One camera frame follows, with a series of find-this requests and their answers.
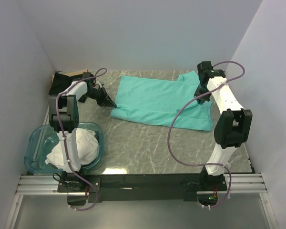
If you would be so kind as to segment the turquoise t-shirt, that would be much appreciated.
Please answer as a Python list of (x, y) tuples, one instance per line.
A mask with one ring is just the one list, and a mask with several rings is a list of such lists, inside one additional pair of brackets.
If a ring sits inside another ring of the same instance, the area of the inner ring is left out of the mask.
[(196, 72), (179, 75), (175, 81), (122, 76), (111, 117), (146, 125), (211, 131), (211, 102), (190, 103), (180, 115), (178, 111), (194, 97), (199, 85)]

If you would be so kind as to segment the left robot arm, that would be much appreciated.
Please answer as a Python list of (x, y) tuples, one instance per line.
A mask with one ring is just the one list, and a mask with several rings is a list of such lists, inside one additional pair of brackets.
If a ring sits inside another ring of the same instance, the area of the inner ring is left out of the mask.
[(56, 132), (62, 151), (63, 173), (60, 186), (74, 192), (97, 191), (97, 187), (82, 174), (83, 164), (76, 143), (79, 125), (78, 101), (82, 97), (94, 99), (100, 107), (116, 107), (105, 88), (96, 79), (107, 73), (100, 68), (95, 74), (85, 71), (74, 76), (56, 72), (49, 92), (49, 123)]

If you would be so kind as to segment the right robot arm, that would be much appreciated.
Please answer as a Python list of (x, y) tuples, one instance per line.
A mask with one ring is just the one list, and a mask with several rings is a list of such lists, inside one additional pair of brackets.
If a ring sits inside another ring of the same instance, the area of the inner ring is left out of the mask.
[(211, 190), (224, 184), (225, 166), (234, 151), (247, 141), (253, 114), (237, 101), (223, 70), (214, 69), (210, 61), (199, 63), (197, 70), (196, 101), (203, 104), (213, 97), (220, 112), (214, 128), (214, 150), (203, 166), (200, 178), (201, 188)]

